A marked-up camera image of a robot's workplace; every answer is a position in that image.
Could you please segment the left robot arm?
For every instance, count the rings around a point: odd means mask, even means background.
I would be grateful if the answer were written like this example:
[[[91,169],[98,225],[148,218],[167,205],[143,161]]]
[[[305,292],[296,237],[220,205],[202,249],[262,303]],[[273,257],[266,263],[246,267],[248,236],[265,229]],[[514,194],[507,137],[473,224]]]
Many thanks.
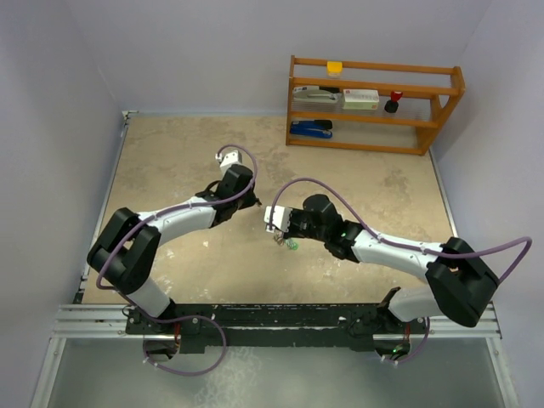
[[[136,213],[117,209],[91,247],[87,262],[114,290],[143,310],[145,324],[156,333],[172,329],[175,302],[150,277],[157,249],[183,235],[207,230],[259,203],[252,169],[231,165],[220,180],[177,206]]]

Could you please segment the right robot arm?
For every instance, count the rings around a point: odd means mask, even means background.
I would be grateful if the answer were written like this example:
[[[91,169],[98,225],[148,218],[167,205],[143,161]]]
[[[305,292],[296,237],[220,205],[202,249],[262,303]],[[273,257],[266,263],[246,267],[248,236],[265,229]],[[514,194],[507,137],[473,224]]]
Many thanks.
[[[308,197],[300,209],[277,206],[269,214],[285,239],[319,241],[335,258],[385,266],[424,281],[421,287],[393,289],[382,301],[377,319],[386,332],[439,315],[475,327],[499,286],[496,274],[464,240],[416,242],[371,233],[343,219],[327,195]]]

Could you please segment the metal keyring with keys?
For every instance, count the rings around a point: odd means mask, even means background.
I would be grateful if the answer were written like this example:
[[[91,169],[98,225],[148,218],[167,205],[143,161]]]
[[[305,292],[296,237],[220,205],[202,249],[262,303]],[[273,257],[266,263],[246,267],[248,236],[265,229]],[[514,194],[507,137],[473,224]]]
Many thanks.
[[[277,245],[279,246],[287,246],[289,247],[290,244],[289,244],[289,239],[285,237],[285,234],[280,231],[280,230],[277,230],[275,233],[274,233],[274,241],[276,242]]]

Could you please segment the green key tag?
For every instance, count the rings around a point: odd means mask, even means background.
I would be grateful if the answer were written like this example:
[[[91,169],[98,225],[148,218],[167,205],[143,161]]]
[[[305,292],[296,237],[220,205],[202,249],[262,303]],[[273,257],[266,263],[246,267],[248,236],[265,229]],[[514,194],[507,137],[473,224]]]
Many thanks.
[[[298,249],[298,244],[293,240],[287,240],[286,245],[290,250],[296,251]]]

